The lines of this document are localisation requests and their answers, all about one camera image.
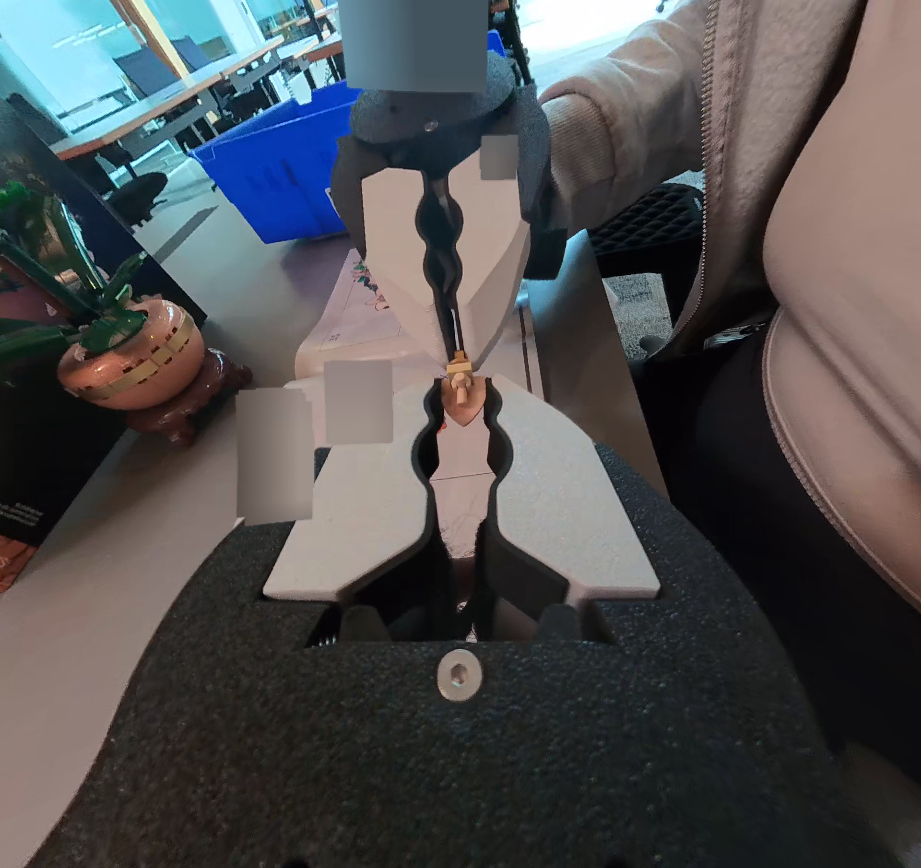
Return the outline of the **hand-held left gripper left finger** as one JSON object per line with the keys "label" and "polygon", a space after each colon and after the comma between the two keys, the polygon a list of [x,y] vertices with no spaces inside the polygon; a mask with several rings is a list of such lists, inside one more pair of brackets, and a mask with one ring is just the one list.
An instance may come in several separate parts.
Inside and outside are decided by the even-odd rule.
{"label": "hand-held left gripper left finger", "polygon": [[394,395],[391,442],[331,446],[313,515],[294,524],[263,595],[344,600],[417,555],[437,531],[431,479],[442,425],[441,380],[431,377]]}

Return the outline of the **peach petal brick flower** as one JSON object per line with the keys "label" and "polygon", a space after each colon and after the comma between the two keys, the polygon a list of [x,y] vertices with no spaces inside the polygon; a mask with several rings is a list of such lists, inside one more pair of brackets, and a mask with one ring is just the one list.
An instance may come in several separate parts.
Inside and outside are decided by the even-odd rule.
{"label": "peach petal brick flower", "polygon": [[441,380],[441,403],[445,414],[462,427],[481,412],[486,401],[486,378],[474,373],[472,361],[463,349],[455,351]]}

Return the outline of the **person's right forearm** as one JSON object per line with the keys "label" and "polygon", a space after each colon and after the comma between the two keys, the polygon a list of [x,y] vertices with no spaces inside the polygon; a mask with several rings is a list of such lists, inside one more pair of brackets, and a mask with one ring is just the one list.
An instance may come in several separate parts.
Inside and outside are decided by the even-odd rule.
{"label": "person's right forearm", "polygon": [[551,135],[551,211],[567,236],[702,168],[709,3],[679,1],[540,96]]}

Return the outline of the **wooden top office desk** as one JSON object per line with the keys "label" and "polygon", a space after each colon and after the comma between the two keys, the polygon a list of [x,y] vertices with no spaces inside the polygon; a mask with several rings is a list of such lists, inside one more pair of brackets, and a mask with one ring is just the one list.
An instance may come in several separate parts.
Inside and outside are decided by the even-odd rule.
{"label": "wooden top office desk", "polygon": [[[112,144],[122,143],[136,160],[165,140],[189,128],[195,121],[219,110],[213,94],[217,84],[230,84],[236,91],[249,90],[260,79],[275,72],[280,65],[276,50],[283,37],[276,36],[251,50],[232,54],[208,64],[196,72],[136,101],[124,109],[109,114],[97,123],[51,145],[61,160],[88,155]],[[169,122],[164,128],[144,134],[144,126],[165,117],[176,107],[195,102],[193,109]]]}

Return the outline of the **white instruction booklet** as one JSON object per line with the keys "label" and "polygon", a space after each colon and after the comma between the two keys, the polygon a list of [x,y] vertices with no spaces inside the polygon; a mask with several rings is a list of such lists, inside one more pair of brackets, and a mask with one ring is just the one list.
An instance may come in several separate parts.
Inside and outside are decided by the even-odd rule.
{"label": "white instruction booklet", "polygon": [[[295,355],[295,380],[312,405],[314,443],[327,447],[322,374],[328,361],[390,361],[393,391],[415,384],[432,385],[445,375],[444,366],[424,352],[401,327],[393,310],[378,294],[362,269],[356,250],[348,252],[327,306],[314,330]],[[523,283],[502,334],[478,375],[502,375],[517,386],[544,398],[530,302]],[[494,479],[486,462],[488,433],[477,420],[462,429],[446,419],[438,434],[439,466],[432,486],[475,484],[488,488]]]}

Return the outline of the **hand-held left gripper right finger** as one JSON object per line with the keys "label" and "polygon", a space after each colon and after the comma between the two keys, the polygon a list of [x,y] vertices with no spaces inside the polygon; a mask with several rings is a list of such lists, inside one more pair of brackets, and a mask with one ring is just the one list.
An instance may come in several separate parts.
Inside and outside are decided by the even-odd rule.
{"label": "hand-held left gripper right finger", "polygon": [[486,584],[513,606],[646,600],[661,583],[593,440],[504,376],[486,383]]}

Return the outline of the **large blue plastic bin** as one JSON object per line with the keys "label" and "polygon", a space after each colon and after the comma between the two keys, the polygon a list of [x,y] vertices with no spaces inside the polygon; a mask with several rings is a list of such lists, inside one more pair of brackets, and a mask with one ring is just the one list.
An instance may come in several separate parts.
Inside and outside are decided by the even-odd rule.
{"label": "large blue plastic bin", "polygon": [[346,234],[332,171],[360,92],[348,80],[315,89],[310,102],[274,106],[192,156],[264,243]]}

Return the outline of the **black swivel office chair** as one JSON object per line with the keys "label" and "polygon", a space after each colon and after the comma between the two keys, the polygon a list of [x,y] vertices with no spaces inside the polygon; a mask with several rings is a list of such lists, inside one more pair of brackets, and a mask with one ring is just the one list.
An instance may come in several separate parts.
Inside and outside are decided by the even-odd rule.
{"label": "black swivel office chair", "polygon": [[115,167],[125,168],[130,177],[120,187],[115,186],[109,177],[110,187],[102,193],[102,197],[126,224],[135,227],[150,222],[156,200],[167,187],[167,174],[159,171],[138,174],[133,168],[131,155],[118,144],[99,148],[97,156]]}

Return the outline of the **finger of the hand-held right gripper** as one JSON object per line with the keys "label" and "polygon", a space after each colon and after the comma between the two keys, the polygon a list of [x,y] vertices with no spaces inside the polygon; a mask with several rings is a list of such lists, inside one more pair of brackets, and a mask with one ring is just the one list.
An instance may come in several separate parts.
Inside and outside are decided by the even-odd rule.
{"label": "finger of the hand-held right gripper", "polygon": [[365,262],[401,329],[437,364],[454,356],[445,298],[444,213],[417,170],[388,167],[362,181]]}
{"label": "finger of the hand-held right gripper", "polygon": [[464,350],[479,369],[501,335],[519,293],[531,248],[521,214],[517,138],[483,138],[447,178],[459,211],[457,317]]}

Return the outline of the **dark brick set box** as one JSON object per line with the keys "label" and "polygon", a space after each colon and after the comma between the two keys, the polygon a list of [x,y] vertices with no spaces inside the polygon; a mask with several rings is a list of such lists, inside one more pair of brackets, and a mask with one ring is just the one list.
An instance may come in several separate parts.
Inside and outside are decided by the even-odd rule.
{"label": "dark brick set box", "polygon": [[[145,250],[109,203],[4,100],[2,186],[7,181],[63,199],[107,274]],[[190,307],[201,329],[205,312],[151,256],[134,275],[132,288]],[[51,314],[34,288],[15,281],[12,271],[2,267],[2,317],[42,320]],[[30,361],[11,382],[2,381],[2,591],[17,579],[127,428],[120,412],[64,391],[50,360]]]}

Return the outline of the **brick orchid plant model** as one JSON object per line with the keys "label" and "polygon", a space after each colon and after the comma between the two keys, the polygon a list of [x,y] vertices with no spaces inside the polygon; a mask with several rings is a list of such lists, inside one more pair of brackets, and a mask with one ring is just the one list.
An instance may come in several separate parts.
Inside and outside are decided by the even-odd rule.
{"label": "brick orchid plant model", "polygon": [[2,186],[1,215],[2,267],[52,311],[2,317],[3,382],[50,360],[68,394],[178,447],[194,441],[200,414],[252,383],[250,368],[205,345],[190,307],[133,290],[145,250],[107,274],[63,199],[16,181]]}

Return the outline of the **blue office chair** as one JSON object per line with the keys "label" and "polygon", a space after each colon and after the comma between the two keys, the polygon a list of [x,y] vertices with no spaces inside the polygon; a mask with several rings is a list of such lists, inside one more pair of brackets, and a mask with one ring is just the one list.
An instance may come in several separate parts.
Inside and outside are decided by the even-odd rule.
{"label": "blue office chair", "polygon": [[139,98],[165,90],[181,78],[149,46],[116,57],[113,61]]}

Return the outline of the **grey desk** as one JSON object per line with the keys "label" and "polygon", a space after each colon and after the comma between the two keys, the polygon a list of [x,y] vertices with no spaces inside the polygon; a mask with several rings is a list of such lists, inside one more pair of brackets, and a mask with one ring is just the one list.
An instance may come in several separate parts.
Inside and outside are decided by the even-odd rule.
{"label": "grey desk", "polygon": [[[211,459],[205,453],[211,453]],[[603,866],[630,834],[603,646],[486,648],[471,701],[420,557],[263,592],[291,524],[233,529],[236,460],[108,460],[2,598],[2,866]],[[588,668],[574,663],[589,651]]]}

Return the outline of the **black mesh office chair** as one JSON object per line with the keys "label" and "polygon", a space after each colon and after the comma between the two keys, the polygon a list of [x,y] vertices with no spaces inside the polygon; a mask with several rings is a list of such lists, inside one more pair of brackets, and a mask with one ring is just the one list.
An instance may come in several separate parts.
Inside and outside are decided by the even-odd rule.
{"label": "black mesh office chair", "polygon": [[666,182],[588,231],[604,279],[696,268],[703,249],[704,193]]}

